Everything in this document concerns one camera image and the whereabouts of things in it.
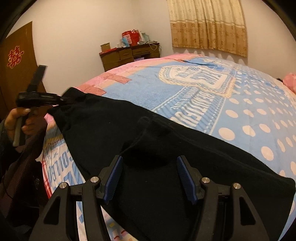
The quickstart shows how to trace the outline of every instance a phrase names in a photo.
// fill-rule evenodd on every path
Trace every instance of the red symbol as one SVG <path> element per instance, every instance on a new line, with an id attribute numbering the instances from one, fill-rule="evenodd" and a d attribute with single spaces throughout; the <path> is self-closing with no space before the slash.
<path id="1" fill-rule="evenodd" d="M 19 64 L 23 54 L 24 51 L 21 52 L 19 46 L 16 46 L 14 50 L 12 49 L 8 55 L 7 67 L 10 67 L 12 69 L 14 66 Z"/>

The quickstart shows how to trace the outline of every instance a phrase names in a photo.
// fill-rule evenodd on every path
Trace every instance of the white wall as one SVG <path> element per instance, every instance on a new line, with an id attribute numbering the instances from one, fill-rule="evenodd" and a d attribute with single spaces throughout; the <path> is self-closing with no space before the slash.
<path id="1" fill-rule="evenodd" d="M 296 42 L 280 17 L 262 0 L 241 0 L 247 34 L 248 58 L 219 50 L 173 48 L 166 0 L 136 0 L 142 16 L 142 31 L 160 42 L 162 56 L 198 53 L 248 65 L 275 78 L 296 73 Z"/>
<path id="2" fill-rule="evenodd" d="M 10 33 L 33 21 L 37 64 L 48 65 L 47 92 L 62 94 L 104 72 L 100 45 L 116 47 L 121 33 L 139 28 L 133 0 L 38 0 Z"/>
<path id="3" fill-rule="evenodd" d="M 202 53 L 232 60 L 275 78 L 296 73 L 296 42 L 262 0 L 241 0 L 248 34 L 248 58 L 218 50 L 173 48 L 166 0 L 38 0 L 11 33 L 33 21 L 37 64 L 48 65 L 44 86 L 62 94 L 104 72 L 101 44 L 116 47 L 121 33 L 146 32 L 162 46 L 162 56 Z"/>

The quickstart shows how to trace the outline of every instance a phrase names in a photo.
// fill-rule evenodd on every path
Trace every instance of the beige curtain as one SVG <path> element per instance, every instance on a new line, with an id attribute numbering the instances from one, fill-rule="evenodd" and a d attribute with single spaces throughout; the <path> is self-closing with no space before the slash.
<path id="1" fill-rule="evenodd" d="M 173 47 L 218 49 L 247 57 L 239 0 L 167 0 Z"/>

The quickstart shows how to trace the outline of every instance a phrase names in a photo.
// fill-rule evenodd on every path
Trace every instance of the brown door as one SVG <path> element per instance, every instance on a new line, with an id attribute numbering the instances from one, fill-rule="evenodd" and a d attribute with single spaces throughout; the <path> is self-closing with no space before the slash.
<path id="1" fill-rule="evenodd" d="M 26 91 L 36 69 L 30 22 L 8 36 L 0 46 L 0 119 L 16 107 L 18 93 Z M 38 91 L 45 92 L 43 83 Z"/>

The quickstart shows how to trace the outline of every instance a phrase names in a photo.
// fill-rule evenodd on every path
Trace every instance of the bedspread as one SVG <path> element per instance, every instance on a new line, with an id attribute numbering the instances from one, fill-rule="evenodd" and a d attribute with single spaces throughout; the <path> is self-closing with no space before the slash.
<path id="1" fill-rule="evenodd" d="M 148 59 L 109 70 L 77 87 L 130 101 L 237 146 L 296 180 L 296 95 L 280 81 L 231 61 L 194 54 Z M 48 196 L 61 182 L 85 182 L 50 115 L 42 166 Z M 295 198 L 285 234 L 296 217 Z M 80 240 L 86 240 L 77 203 Z M 135 240 L 104 210 L 112 240 Z"/>

